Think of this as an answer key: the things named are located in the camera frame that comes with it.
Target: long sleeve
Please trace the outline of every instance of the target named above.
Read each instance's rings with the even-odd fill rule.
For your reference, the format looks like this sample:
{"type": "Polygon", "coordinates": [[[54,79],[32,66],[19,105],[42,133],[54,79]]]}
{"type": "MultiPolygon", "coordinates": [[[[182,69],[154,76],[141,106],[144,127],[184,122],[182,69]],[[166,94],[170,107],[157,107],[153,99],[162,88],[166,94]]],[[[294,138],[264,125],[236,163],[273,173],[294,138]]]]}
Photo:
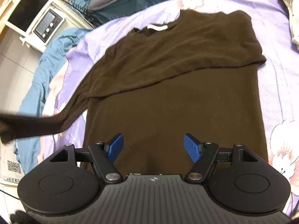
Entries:
{"type": "Polygon", "coordinates": [[[59,114],[52,117],[35,118],[10,114],[0,114],[0,137],[2,143],[16,138],[51,135],[67,130],[87,108],[88,99],[85,93],[90,89],[94,71],[98,64],[82,80],[68,104],[59,114]]]}

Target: clothing tag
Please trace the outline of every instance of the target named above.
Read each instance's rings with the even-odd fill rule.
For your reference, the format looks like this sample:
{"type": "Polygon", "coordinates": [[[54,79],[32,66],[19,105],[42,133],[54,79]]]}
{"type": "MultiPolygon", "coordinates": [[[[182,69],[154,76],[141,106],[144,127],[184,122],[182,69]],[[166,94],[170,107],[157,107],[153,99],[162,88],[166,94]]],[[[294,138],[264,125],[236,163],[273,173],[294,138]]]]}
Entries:
{"type": "Polygon", "coordinates": [[[162,30],[165,30],[167,28],[168,28],[167,25],[163,25],[163,26],[156,26],[156,25],[153,25],[153,24],[148,24],[147,25],[147,29],[154,29],[156,31],[162,31],[162,30]]]}

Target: gray ribbed panel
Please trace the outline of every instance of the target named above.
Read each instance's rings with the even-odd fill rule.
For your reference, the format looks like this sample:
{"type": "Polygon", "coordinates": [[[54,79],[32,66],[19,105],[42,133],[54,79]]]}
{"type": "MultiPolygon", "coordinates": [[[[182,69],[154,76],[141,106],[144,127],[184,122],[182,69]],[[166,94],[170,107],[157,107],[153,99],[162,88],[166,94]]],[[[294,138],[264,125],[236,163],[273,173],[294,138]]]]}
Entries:
{"type": "Polygon", "coordinates": [[[281,212],[262,217],[230,213],[219,207],[201,185],[184,182],[179,175],[129,175],[104,188],[85,210],[64,217],[30,213],[43,224],[285,224],[281,212]]]}

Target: blue gripper pad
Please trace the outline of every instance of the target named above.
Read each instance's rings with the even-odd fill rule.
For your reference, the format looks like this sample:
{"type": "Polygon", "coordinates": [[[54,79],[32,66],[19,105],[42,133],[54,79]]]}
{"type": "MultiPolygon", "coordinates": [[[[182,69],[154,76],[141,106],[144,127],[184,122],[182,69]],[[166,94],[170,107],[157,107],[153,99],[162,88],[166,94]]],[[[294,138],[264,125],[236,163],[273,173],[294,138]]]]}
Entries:
{"type": "Polygon", "coordinates": [[[118,136],[110,145],[107,150],[107,157],[110,162],[114,163],[119,153],[122,151],[124,147],[124,136],[121,134],[118,136]]]}
{"type": "Polygon", "coordinates": [[[197,162],[198,159],[200,159],[201,154],[199,152],[198,144],[193,139],[191,139],[188,134],[184,136],[184,147],[194,163],[197,162]]]}

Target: metal screw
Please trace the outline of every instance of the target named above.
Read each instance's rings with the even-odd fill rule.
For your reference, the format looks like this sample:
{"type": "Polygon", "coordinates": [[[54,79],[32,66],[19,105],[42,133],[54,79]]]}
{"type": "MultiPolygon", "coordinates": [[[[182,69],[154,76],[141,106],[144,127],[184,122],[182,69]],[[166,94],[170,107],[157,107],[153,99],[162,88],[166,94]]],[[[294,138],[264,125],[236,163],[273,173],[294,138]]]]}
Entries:
{"type": "Polygon", "coordinates": [[[120,175],[118,173],[108,173],[106,175],[106,179],[110,181],[116,181],[120,179],[120,175]]]}
{"type": "Polygon", "coordinates": [[[188,174],[188,179],[200,180],[200,179],[202,179],[202,175],[200,173],[190,173],[190,174],[188,174]]]}

